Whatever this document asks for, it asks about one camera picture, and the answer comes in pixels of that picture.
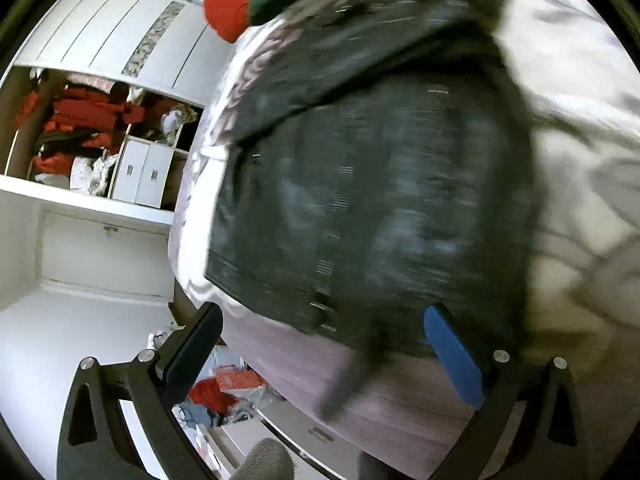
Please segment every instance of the white drawer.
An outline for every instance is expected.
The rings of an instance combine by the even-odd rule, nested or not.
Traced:
[[[129,137],[122,160],[118,165],[118,174],[113,186],[112,198],[123,202],[135,203],[138,193],[138,184],[142,175],[142,168],[145,164],[146,154],[149,151],[149,144],[137,142]]]
[[[174,150],[160,144],[152,144],[148,148],[136,193],[136,204],[160,207]]]
[[[264,420],[310,459],[344,480],[358,479],[360,450],[301,412],[290,402],[259,410]]]
[[[222,426],[222,430],[243,456],[247,456],[254,446],[264,438],[275,438],[277,440],[277,437],[257,418],[227,424]],[[292,450],[287,449],[287,451],[293,460],[294,480],[327,480],[327,476],[311,467],[293,453]]]

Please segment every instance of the drawer handle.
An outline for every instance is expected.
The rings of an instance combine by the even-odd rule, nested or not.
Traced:
[[[318,437],[320,440],[324,440],[325,442],[333,442],[334,438],[330,435],[322,431],[320,428],[311,428],[308,430],[309,434]]]

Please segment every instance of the metal bolt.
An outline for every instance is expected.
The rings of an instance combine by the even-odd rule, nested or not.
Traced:
[[[554,359],[554,365],[556,366],[556,368],[560,368],[561,370],[564,370],[567,367],[566,361],[561,357],[556,357]]]
[[[154,358],[155,355],[156,352],[150,350],[149,348],[145,348],[138,354],[138,361],[140,361],[141,363],[148,363],[149,361],[151,361],[151,359]]]
[[[504,350],[496,350],[494,352],[494,360],[498,361],[499,363],[507,363],[509,359],[511,359],[511,356]]]
[[[88,370],[94,365],[94,363],[95,360],[93,357],[85,357],[84,359],[82,359],[82,361],[80,361],[80,367],[82,368],[82,370]]]

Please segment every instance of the cabinet door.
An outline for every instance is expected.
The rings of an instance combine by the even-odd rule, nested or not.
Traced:
[[[164,183],[169,173],[171,159],[174,150],[160,144],[152,144],[146,152],[138,192],[136,193],[136,204],[148,205],[149,207],[160,207]]]
[[[82,41],[79,36],[85,36],[82,32],[95,21],[100,14],[99,11],[108,1],[110,0],[82,0],[51,35],[40,53],[38,62],[45,66],[60,63],[76,40]],[[84,49],[87,46],[87,42],[82,45]]]
[[[172,88],[206,27],[202,8],[185,5],[151,51],[140,71],[140,81],[151,88]]]
[[[66,21],[66,17],[72,13],[82,1],[83,0],[58,0],[56,5],[52,7],[49,13],[31,33],[20,54],[18,54],[17,62],[24,65],[34,64],[38,66],[38,58],[47,46],[47,43],[49,43],[51,37]]]
[[[73,285],[172,301],[167,236],[45,212],[40,273]]]
[[[119,79],[129,58],[171,1],[138,0],[104,41],[89,65],[88,73]]]
[[[142,168],[145,165],[146,154],[149,145],[145,142],[137,142],[129,138],[124,147],[122,160],[118,165],[116,182],[113,186],[111,198],[123,202],[134,203],[138,193],[138,184],[142,175]]]
[[[358,479],[360,450],[317,424],[290,402],[273,402],[260,414],[277,432],[316,463],[345,480]]]
[[[262,439],[277,439],[257,418],[236,422],[235,424],[227,424],[222,426],[222,429],[244,456],[247,456]],[[292,450],[287,449],[287,451],[293,460],[295,480],[327,480],[326,476],[312,468]]]
[[[87,72],[89,65],[124,17],[140,0],[108,0],[94,14],[62,57],[64,68]]]
[[[209,103],[225,70],[233,47],[211,27],[205,27],[175,80],[174,95],[194,103]]]

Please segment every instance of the white wardrobe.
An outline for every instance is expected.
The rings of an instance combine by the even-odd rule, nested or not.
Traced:
[[[199,117],[230,50],[207,25],[202,7],[185,0],[59,0],[0,81],[0,189],[171,225],[172,210],[164,204],[175,199]],[[16,129],[15,117],[32,90],[32,68],[47,69],[47,80],[38,88],[38,108]],[[195,110],[198,120],[181,127],[170,145],[149,142],[130,124],[105,197],[44,186],[33,179],[33,144],[70,73],[143,89],[145,99],[174,98]]]

